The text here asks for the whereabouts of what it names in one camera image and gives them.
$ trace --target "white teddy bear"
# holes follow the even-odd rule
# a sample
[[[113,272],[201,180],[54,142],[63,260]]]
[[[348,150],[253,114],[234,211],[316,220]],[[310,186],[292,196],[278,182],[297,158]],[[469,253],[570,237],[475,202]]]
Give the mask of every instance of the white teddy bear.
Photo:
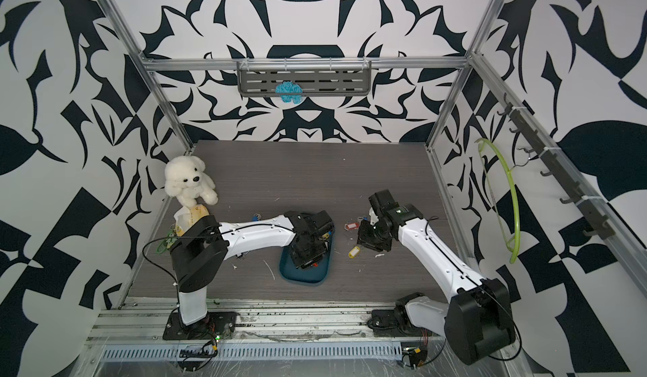
[[[218,203],[218,195],[214,181],[203,171],[205,163],[197,156],[178,156],[166,164],[164,175],[166,194],[177,197],[183,206],[191,208],[198,203],[196,198],[202,197],[205,203]]]

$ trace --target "black and white patterned wall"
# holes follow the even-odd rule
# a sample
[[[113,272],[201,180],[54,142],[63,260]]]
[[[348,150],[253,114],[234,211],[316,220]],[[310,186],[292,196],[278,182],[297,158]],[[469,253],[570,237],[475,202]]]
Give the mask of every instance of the black and white patterned wall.
[[[464,55],[489,0],[116,0],[153,58]]]
[[[152,58],[464,55],[489,0],[116,0]],[[452,69],[373,72],[368,97],[241,98],[232,72],[159,76],[194,141],[425,141]]]
[[[183,148],[95,0],[0,16],[0,374],[52,376],[117,300]]]
[[[194,141],[424,142],[454,69],[377,69],[366,97],[241,97],[227,71],[158,73]]]
[[[483,48],[557,144],[642,243],[647,184],[647,0],[506,0]],[[497,214],[511,235],[505,174],[487,147],[494,201],[477,143],[492,140],[510,165],[528,146],[472,74],[435,145],[442,174],[481,271],[511,292],[523,348],[538,376],[644,374],[647,300],[545,166],[513,170],[522,244],[509,263]]]

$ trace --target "blue crocheted object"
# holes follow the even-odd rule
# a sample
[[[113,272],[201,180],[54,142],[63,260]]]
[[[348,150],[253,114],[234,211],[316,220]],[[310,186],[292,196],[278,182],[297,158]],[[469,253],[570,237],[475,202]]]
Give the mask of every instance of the blue crocheted object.
[[[292,82],[282,82],[276,87],[276,92],[277,93],[301,93],[301,86],[297,85],[296,83]],[[281,95],[281,100],[289,103],[293,102],[294,104],[301,103],[301,96],[300,95]]]

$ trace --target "green cable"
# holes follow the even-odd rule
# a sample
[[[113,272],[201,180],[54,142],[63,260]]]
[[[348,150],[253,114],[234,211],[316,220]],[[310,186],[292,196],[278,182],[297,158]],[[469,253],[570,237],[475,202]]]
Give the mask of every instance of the green cable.
[[[503,241],[505,242],[505,246],[506,248],[508,248],[508,251],[512,252],[513,254],[510,257],[510,263],[514,263],[517,260],[517,255],[519,254],[519,247],[521,245],[521,221],[519,219],[519,200],[517,199],[517,190],[514,187],[512,169],[510,169],[510,167],[508,166],[508,163],[505,161],[505,158],[503,157],[499,149],[496,146],[494,146],[494,144],[489,139],[479,138],[474,142],[481,143],[479,144],[479,159],[481,161],[481,165],[483,166],[483,172],[485,173],[485,179],[487,180],[487,185],[490,189],[490,195],[492,196],[492,204],[494,206],[494,210],[496,211],[497,219],[499,220],[499,227],[501,227],[501,234],[503,235]],[[501,223],[501,217],[499,216],[499,211],[497,210],[497,207],[496,207],[496,201],[494,200],[494,193],[492,192],[492,186],[490,185],[490,178],[488,177],[487,170],[485,169],[485,164],[483,163],[483,156],[481,155],[481,152],[483,151],[483,148],[485,147],[486,144],[490,146],[490,148],[494,151],[494,153],[499,158],[499,162],[501,162],[503,171],[505,172],[505,175],[508,178],[508,185],[510,186],[510,194],[513,198],[513,212],[514,212],[514,245],[513,246],[510,246],[510,242],[512,242],[513,238],[510,238],[509,240],[507,240],[505,237],[503,224]]]

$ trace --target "debris on table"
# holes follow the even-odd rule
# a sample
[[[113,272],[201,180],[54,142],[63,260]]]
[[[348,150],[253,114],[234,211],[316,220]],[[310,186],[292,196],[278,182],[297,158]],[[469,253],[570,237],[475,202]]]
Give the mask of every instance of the debris on table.
[[[351,249],[350,252],[348,252],[348,257],[352,259],[356,257],[358,253],[360,253],[360,247],[356,246],[353,249]]]
[[[274,272],[272,271],[272,268],[270,267],[270,265],[268,265],[267,262],[265,262],[265,266],[267,266],[267,268],[270,269],[270,273],[272,274],[272,278],[274,280],[276,280],[276,277],[274,277]]]

